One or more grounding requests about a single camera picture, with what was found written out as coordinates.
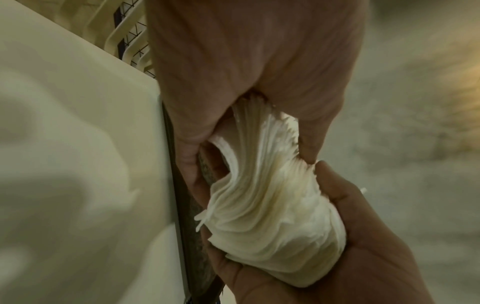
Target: hand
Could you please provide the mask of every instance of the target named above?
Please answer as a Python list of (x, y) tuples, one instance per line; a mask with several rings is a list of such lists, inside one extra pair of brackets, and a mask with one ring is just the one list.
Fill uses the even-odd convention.
[(299, 119), (300, 157), (316, 161), (342, 107), (367, 8), (368, 0), (147, 0), (176, 163), (197, 202), (210, 198), (200, 145), (251, 89)]
[(408, 246), (380, 220), (355, 185), (316, 165), (317, 182), (345, 224), (347, 246), (337, 264), (307, 288), (289, 286), (269, 274), (225, 258), (202, 239), (213, 269), (230, 288), (237, 304), (431, 304)]

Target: floor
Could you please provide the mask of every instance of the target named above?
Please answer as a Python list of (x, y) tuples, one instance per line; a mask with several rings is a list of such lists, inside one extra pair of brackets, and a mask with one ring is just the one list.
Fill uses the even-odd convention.
[[(19, 2), (49, 18), (58, 5)], [(437, 304), (479, 303), (480, 3), (372, 0), (346, 105), (320, 157), (368, 189)]]

